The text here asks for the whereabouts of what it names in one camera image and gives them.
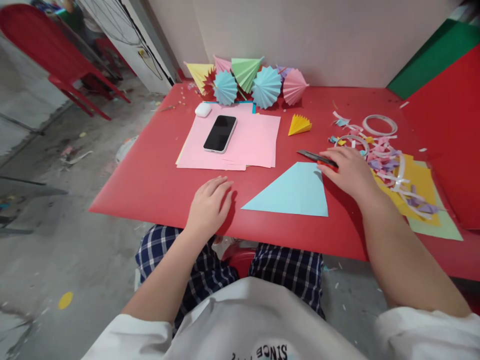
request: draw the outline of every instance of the white sleeve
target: white sleeve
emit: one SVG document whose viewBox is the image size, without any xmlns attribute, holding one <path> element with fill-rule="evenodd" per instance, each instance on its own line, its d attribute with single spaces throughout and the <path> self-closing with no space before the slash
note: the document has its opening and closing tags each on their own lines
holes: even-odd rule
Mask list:
<svg viewBox="0 0 480 360">
<path fill-rule="evenodd" d="M 397 307 L 378 317 L 376 330 L 398 359 L 480 359 L 480 316 L 473 313 L 453 317 Z"/>
<path fill-rule="evenodd" d="M 118 315 L 100 334 L 82 360 L 161 360 L 172 342 L 172 325 Z"/>
</svg>

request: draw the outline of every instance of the hand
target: hand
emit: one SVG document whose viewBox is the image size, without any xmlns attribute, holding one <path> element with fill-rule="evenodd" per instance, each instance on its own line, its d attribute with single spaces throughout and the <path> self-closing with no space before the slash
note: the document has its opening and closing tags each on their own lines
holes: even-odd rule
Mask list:
<svg viewBox="0 0 480 360">
<path fill-rule="evenodd" d="M 354 148 L 331 147 L 327 151 L 320 152 L 320 155 L 336 162 L 338 172 L 320 164 L 317 167 L 357 203 L 362 199 L 371 199 L 372 196 L 382 192 L 372 176 L 369 165 Z"/>
<path fill-rule="evenodd" d="M 225 193 L 233 183 L 233 181 L 227 181 L 226 176 L 219 176 L 203 184 L 196 191 L 191 203 L 185 231 L 206 243 L 222 226 L 229 213 L 232 192 L 230 191 L 226 196 Z"/>
</svg>

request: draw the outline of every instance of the black phone screen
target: black phone screen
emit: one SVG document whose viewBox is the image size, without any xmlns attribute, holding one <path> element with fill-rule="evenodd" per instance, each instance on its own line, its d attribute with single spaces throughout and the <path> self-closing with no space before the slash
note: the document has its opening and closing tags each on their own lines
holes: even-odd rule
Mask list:
<svg viewBox="0 0 480 360">
<path fill-rule="evenodd" d="M 206 138 L 204 149 L 223 151 L 227 146 L 230 133 L 234 129 L 236 118 L 233 116 L 219 115 L 213 127 L 211 128 L 208 137 Z"/>
</svg>

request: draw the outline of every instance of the yellow paper fan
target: yellow paper fan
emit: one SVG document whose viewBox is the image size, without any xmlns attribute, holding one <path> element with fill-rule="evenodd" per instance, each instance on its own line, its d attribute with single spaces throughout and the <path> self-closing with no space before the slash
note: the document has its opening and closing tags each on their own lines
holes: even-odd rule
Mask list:
<svg viewBox="0 0 480 360">
<path fill-rule="evenodd" d="M 190 64 L 183 62 L 190 70 L 191 77 L 195 81 L 195 84 L 200 89 L 202 95 L 204 95 L 204 86 L 205 86 L 205 79 L 209 75 L 209 71 L 215 71 L 215 65 L 213 64 Z"/>
<path fill-rule="evenodd" d="M 301 115 L 293 115 L 291 118 L 290 131 L 288 136 L 305 133 L 312 129 L 312 123 L 306 117 Z"/>
</svg>

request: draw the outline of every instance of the lap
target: lap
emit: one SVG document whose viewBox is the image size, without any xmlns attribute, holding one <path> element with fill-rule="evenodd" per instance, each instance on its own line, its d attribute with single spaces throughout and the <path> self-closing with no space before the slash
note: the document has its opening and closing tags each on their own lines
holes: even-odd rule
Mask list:
<svg viewBox="0 0 480 360">
<path fill-rule="evenodd" d="M 154 225 L 143 237 L 135 260 L 140 282 L 153 272 L 182 229 Z M 212 250 L 213 238 L 203 247 L 190 273 L 190 279 L 174 322 L 174 333 L 186 314 L 214 292 L 239 279 L 235 268 L 221 261 Z M 248 275 L 286 287 L 325 318 L 320 307 L 322 296 L 322 255 L 260 243 Z"/>
</svg>

